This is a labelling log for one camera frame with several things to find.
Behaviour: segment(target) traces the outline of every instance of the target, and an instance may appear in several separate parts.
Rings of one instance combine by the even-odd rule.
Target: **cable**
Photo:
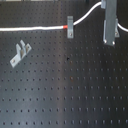
[[[85,18],[89,16],[89,14],[99,5],[101,5],[101,2],[96,3],[83,17],[81,17],[79,20],[73,23],[73,25],[79,24],[81,21],[83,21]],[[68,26],[51,26],[51,27],[19,27],[19,28],[0,28],[0,31],[33,31],[33,30],[57,30],[57,29],[67,29]]]
[[[20,27],[20,28],[0,28],[0,31],[32,31],[32,30],[55,30],[65,29],[65,26],[53,26],[53,27]]]
[[[122,27],[119,23],[118,23],[118,27],[119,27],[120,29],[122,29],[123,31],[128,32],[128,29]]]
[[[76,22],[73,23],[73,25],[77,25],[79,24],[81,21],[83,21],[85,18],[87,18],[89,16],[89,14],[98,6],[101,5],[101,2],[98,2],[97,4],[95,4],[83,17],[81,17],[79,20],[77,20]]]

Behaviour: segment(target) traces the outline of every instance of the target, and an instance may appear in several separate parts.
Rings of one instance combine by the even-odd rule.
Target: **red component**
[[[67,28],[68,28],[68,25],[64,25],[64,26],[63,26],[63,29],[67,29]]]

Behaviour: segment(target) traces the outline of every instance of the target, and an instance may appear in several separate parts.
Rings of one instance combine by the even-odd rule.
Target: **metal clamp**
[[[29,44],[25,45],[23,40],[20,41],[21,47],[19,44],[16,44],[16,51],[17,54],[10,60],[10,63],[12,67],[14,68],[30,51],[31,51],[31,46]]]
[[[68,24],[67,37],[69,39],[73,39],[73,37],[74,37],[74,32],[73,32],[73,16],[68,16],[67,17],[67,24]]]
[[[106,8],[106,0],[101,0],[101,8],[102,9]]]

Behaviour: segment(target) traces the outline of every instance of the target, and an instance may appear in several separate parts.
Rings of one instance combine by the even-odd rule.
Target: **metal bracket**
[[[102,9],[106,8],[106,0],[101,0],[101,8]]]
[[[67,37],[69,39],[73,39],[73,37],[74,37],[74,32],[73,32],[73,16],[68,16],[67,17],[67,24],[68,24]]]
[[[107,0],[106,1],[106,15],[104,21],[104,36],[103,41],[106,45],[114,46],[115,45],[115,33],[117,31],[117,22],[116,20],[116,8],[117,0]]]
[[[31,46],[29,44],[25,45],[23,40],[20,41],[22,49],[19,44],[16,44],[17,54],[10,60],[12,67],[14,68],[30,51]]]
[[[115,37],[120,37],[119,31],[118,31],[118,19],[116,19],[116,25],[115,25]]]

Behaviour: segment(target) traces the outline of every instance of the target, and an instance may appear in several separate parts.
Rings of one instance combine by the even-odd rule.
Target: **table surface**
[[[56,26],[83,16],[98,0],[3,2],[0,27]],[[128,0],[117,17],[128,27]],[[67,30],[0,32],[0,128],[127,128],[128,34],[103,44],[105,11],[98,7]],[[23,40],[31,52],[13,69]]]

